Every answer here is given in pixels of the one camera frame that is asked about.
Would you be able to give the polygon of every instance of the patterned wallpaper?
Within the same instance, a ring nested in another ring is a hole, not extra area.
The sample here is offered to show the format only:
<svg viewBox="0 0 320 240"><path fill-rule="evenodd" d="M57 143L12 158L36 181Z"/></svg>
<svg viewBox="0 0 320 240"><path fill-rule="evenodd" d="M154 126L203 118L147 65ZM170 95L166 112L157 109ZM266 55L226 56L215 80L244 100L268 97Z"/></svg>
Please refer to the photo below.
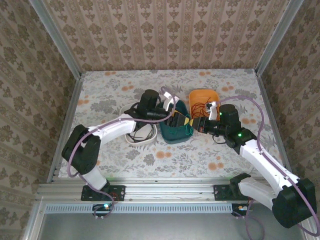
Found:
<svg viewBox="0 0 320 240"><path fill-rule="evenodd" d="M262 74L292 170L302 178L309 178L316 185L318 208L320 208L319 29L320 0L305 0Z"/></svg>
<svg viewBox="0 0 320 240"><path fill-rule="evenodd" d="M289 0L44 0L82 71L255 68Z"/></svg>
<svg viewBox="0 0 320 240"><path fill-rule="evenodd" d="M19 239L75 80L27 0L0 1L0 239Z"/></svg>

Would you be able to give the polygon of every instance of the white plastic casing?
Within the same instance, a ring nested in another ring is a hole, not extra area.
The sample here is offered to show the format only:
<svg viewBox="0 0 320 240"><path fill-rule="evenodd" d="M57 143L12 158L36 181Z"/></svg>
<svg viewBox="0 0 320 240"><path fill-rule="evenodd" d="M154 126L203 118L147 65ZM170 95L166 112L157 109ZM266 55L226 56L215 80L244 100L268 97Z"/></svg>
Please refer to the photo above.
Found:
<svg viewBox="0 0 320 240"><path fill-rule="evenodd" d="M128 104L128 105L124 105L120 109L120 115L123 114L126 110L129 110L132 105L133 105L132 103ZM154 129L154 133L153 133L152 137L150 139L147 139L144 141L134 142L127 134L124 135L124 138L127 141L127 143L129 143L130 145L135 146L135 147L149 144L149 143L154 142L157 139L158 130L155 126L153 126L153 129ZM136 133L132 132L132 135L134 135L137 138L146 139L151 130L152 130L151 124L147 124L147 125L143 126L142 128L140 128Z"/></svg>
<svg viewBox="0 0 320 240"><path fill-rule="evenodd" d="M218 116L218 112L217 112L217 102L216 101L212 101L210 102L211 107L210 109L207 109L206 112L209 113L209 120L216 120L217 116Z"/></svg>
<svg viewBox="0 0 320 240"><path fill-rule="evenodd" d="M264 148L263 152L274 162L282 171L290 177L294 183L298 182L298 177L285 169L273 156L271 156ZM260 153L257 145L257 140L250 140L240 148L240 155L247 159L253 166L262 174L262 176L270 184L274 193L278 195L283 190L283 186L290 187L292 184L286 179L274 166L268 162L265 157Z"/></svg>
<svg viewBox="0 0 320 240"><path fill-rule="evenodd" d="M259 203L265 205L267 208L272 210L273 202L277 196L273 189L261 182L258 182L252 177L243 179L239 184L240 192L244 196L248 196L252 199L257 200Z"/></svg>
<svg viewBox="0 0 320 240"><path fill-rule="evenodd" d="M171 94L168 93L167 91L163 94L163 96L166 97L166 100L164 100L163 103L163 108L168 111L170 104L174 104L174 100L175 103L177 103L179 101L179 97L174 95L174 99L172 98Z"/></svg>
<svg viewBox="0 0 320 240"><path fill-rule="evenodd" d="M107 183L107 179L102 176L98 166L95 166L90 172L82 175L82 177L95 189L102 189Z"/></svg>
<svg viewBox="0 0 320 240"><path fill-rule="evenodd" d="M128 114L121 114L118 118L120 119L127 119L132 117ZM103 124L97 125L97 126L90 126L88 127L89 131L92 131ZM120 137L125 134L132 133L135 130L136 122L133 120L121 120L116 123L113 123L111 125L108 125L102 129L98 129L96 132L94 132L92 135L99 136L101 139L100 146L103 146L107 142L112 141L113 139L116 139L117 137Z"/></svg>

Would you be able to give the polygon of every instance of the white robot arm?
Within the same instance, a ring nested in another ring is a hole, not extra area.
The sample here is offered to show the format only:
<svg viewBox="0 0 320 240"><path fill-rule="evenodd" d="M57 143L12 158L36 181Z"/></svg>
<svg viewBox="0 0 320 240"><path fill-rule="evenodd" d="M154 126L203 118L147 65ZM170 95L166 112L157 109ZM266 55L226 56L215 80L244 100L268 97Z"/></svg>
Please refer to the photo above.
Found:
<svg viewBox="0 0 320 240"><path fill-rule="evenodd" d="M215 102L207 104L206 108L208 112L217 112ZM263 147L260 148L257 137L241 126L239 114L234 105L221 105L219 118L217 118L219 120L210 116L194 118L190 121L190 125L198 132L211 134L213 137L223 136L226 145L248 160L270 185L264 185L250 175L242 173L230 181L233 184L232 187L237 184L236 187L242 195L255 199L272 210L275 218L285 228L290 228L312 215L293 184L317 212L315 186L312 182L307 178L299 179Z"/></svg>
<svg viewBox="0 0 320 240"><path fill-rule="evenodd" d="M69 164L77 170L88 184L97 190L101 190L107 184L107 180L96 166L100 147L119 136L138 131L148 121L156 122L168 118L171 113L168 111L170 104L174 100L177 102L179 98L165 90L162 91L166 98L164 107L157 107L159 93L148 89L142 94L140 102L133 104L129 110L116 119L96 126L84 127L81 124L76 126L62 150L62 157L68 162L71 158L71 164ZM76 144L90 132L92 133L85 138L72 156Z"/></svg>

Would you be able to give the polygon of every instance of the yellow object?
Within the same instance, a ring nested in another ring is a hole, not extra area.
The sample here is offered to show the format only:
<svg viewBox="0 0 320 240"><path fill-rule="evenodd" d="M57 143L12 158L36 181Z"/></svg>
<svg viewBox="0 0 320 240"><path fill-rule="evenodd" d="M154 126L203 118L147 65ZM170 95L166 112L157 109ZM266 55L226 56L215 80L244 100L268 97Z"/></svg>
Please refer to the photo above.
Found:
<svg viewBox="0 0 320 240"><path fill-rule="evenodd" d="M191 118L197 118L198 115L200 114L200 117L208 117L209 114L203 115L200 113L201 109L196 109L195 111L192 111L192 107L197 104L205 104L206 102L218 102L219 101L219 96L218 94L212 90L212 89L196 89L190 92L189 94L189 106L190 106L190 113L191 113ZM220 112L219 112L219 107L220 104L217 106L216 111L217 111L217 120L220 120Z"/></svg>
<svg viewBox="0 0 320 240"><path fill-rule="evenodd" d="M184 120L184 125L187 125L188 123L190 122L190 119L185 117L185 120Z"/></svg>

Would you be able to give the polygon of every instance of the floral tablecloth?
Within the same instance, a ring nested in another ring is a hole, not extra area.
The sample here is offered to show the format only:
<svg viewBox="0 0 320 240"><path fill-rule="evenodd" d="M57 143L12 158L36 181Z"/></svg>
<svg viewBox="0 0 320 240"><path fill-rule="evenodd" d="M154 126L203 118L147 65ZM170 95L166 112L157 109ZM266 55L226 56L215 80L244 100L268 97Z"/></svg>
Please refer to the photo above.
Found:
<svg viewBox="0 0 320 240"><path fill-rule="evenodd" d="M166 86L189 108L189 93L194 89L213 89L220 99L244 95L255 99L265 115L261 133L263 146L277 159L279 150L253 69L210 70L142 70L92 71L84 78L72 128L110 121L121 107L140 100L146 89L160 90ZM257 133L261 123L259 110L247 100L231 100L244 127ZM133 147L125 136L101 147L97 162L106 178L231 178L240 173L260 177L244 158L224 144L215 144L212 136L194 131L186 142L169 145L160 131L154 143ZM66 178L67 162L62 161L59 177Z"/></svg>

